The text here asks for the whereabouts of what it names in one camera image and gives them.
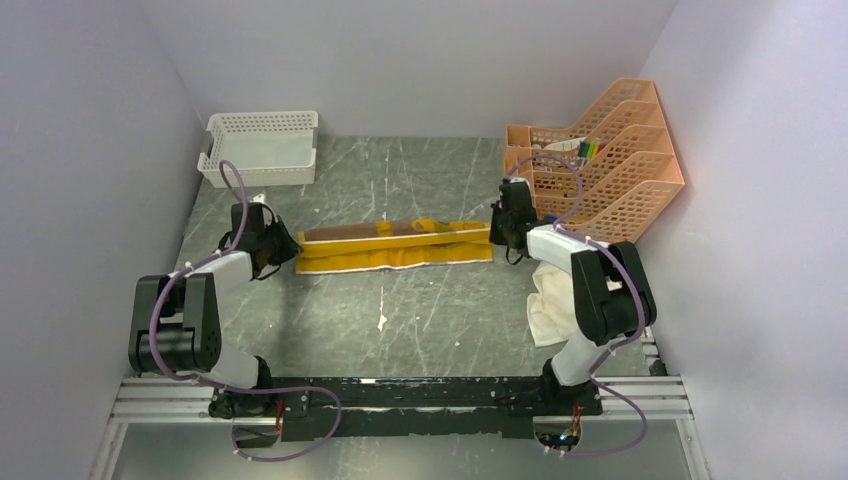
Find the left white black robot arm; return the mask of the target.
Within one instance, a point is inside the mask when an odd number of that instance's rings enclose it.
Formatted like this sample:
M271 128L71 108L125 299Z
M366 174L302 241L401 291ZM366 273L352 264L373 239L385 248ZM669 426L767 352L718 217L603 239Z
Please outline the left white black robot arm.
M263 281L295 259L300 247L281 218L266 204L251 201L231 208L232 228L219 241L226 249L177 279L148 275L135 287L128 359L137 373L160 373L161 356L175 374L226 385L208 411L214 418L260 417L283 410L267 362L222 339L220 305L231 290Z

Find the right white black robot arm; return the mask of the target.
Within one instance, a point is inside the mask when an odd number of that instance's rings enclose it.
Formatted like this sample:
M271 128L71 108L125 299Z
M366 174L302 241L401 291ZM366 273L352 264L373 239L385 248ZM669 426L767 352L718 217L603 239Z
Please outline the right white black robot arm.
M537 218L527 181L505 178L492 204L490 242L521 260L545 262L568 274L577 332L543 367L539 398L562 414L617 349L656 320L656 304L634 243L606 243Z

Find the yellow brown bear towel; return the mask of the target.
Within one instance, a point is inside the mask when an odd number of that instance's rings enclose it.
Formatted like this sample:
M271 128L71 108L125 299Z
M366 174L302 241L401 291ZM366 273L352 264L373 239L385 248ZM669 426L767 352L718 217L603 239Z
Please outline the yellow brown bear towel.
M432 218L316 228L298 234L302 275L491 262L490 225Z

